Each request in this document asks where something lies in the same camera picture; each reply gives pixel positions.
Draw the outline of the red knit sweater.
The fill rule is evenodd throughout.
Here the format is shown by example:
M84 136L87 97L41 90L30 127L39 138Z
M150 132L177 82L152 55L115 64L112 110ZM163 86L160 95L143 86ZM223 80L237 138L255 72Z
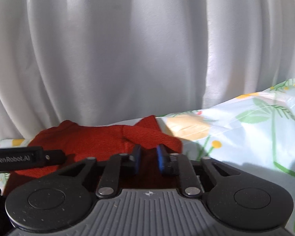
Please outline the red knit sweater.
M134 184L139 189L177 188L176 178L162 176L159 171L156 147L164 144L180 153L182 142L163 133L154 115L141 119L133 126L86 127L66 120L57 127L41 131L29 145L40 146L45 150L61 149L67 155L65 164L70 165L87 157L104 161L117 153L131 153L137 144L142 147L139 173L125 183L125 187Z

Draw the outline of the floral bed sheet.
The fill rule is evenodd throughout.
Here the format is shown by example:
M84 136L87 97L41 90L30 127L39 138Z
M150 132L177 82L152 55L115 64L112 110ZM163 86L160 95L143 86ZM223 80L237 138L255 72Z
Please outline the floral bed sheet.
M104 167L95 157L4 172L0 235L295 235L295 78L156 119L182 142L200 197L184 197L179 182L125 187L138 172L116 197L100 199ZM0 148L32 140L0 140Z

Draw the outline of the white curtain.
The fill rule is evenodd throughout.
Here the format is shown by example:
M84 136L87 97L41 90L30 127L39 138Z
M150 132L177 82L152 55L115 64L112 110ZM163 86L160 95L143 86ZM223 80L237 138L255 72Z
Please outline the white curtain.
M0 140L295 78L295 0L0 0Z

